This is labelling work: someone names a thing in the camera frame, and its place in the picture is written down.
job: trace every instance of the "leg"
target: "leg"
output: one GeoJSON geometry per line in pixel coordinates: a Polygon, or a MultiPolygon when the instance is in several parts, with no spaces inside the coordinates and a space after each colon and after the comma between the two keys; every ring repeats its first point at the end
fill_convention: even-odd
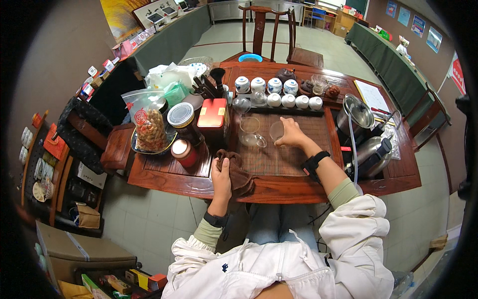
{"type": "Polygon", "coordinates": [[[304,204],[284,204],[281,205],[281,234],[279,241],[296,242],[295,236],[289,232],[289,229],[297,233],[297,236],[309,245],[312,251],[318,252],[315,242],[312,226],[308,225],[309,217],[307,207],[304,204]]]}
{"type": "Polygon", "coordinates": [[[278,243],[280,211],[281,206],[278,204],[253,203],[250,207],[250,227],[246,238],[259,245],[278,243]]]}

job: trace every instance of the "plastic tube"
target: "plastic tube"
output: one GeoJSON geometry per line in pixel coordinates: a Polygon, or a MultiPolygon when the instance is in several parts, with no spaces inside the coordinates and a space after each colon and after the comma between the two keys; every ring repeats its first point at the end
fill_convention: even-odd
{"type": "Polygon", "coordinates": [[[354,186],[355,188],[357,187],[357,180],[359,177],[359,167],[358,167],[358,162],[357,162],[357,148],[355,147],[355,136],[354,136],[354,130],[352,129],[352,108],[354,108],[354,105],[352,104],[350,106],[350,109],[348,111],[348,128],[350,129],[350,138],[352,139],[352,151],[354,153],[354,161],[355,161],[355,171],[354,171],[354,186]]]}

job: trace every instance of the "purple clay teapot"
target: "purple clay teapot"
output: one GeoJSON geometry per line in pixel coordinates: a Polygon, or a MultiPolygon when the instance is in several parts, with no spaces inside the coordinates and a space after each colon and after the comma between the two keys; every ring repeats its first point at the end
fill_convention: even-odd
{"type": "Polygon", "coordinates": [[[275,73],[275,77],[278,78],[282,82],[282,84],[284,84],[289,79],[297,81],[294,72],[295,68],[281,68],[277,71],[277,73],[275,73]]]}

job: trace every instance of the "plastic bag of peanuts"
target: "plastic bag of peanuts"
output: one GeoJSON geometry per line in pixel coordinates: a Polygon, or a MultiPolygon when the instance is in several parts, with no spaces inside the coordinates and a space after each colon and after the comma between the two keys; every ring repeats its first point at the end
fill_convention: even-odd
{"type": "Polygon", "coordinates": [[[164,120],[157,102],[164,92],[140,89],[122,94],[130,111],[131,121],[136,125],[136,148],[145,151],[161,151],[168,145],[164,120]]]}

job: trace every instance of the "green sleeve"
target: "green sleeve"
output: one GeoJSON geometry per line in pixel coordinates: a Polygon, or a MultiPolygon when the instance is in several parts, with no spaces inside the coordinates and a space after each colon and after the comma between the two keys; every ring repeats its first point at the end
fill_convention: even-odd
{"type": "Polygon", "coordinates": [[[201,220],[194,232],[194,237],[204,244],[216,248],[217,240],[222,234],[222,227],[214,227],[209,222],[201,220]]]}
{"type": "Polygon", "coordinates": [[[350,180],[350,178],[344,179],[334,190],[328,195],[328,199],[332,204],[334,209],[337,209],[339,206],[343,205],[344,203],[348,203],[355,197],[358,197],[359,192],[354,186],[354,183],[350,180]]]}

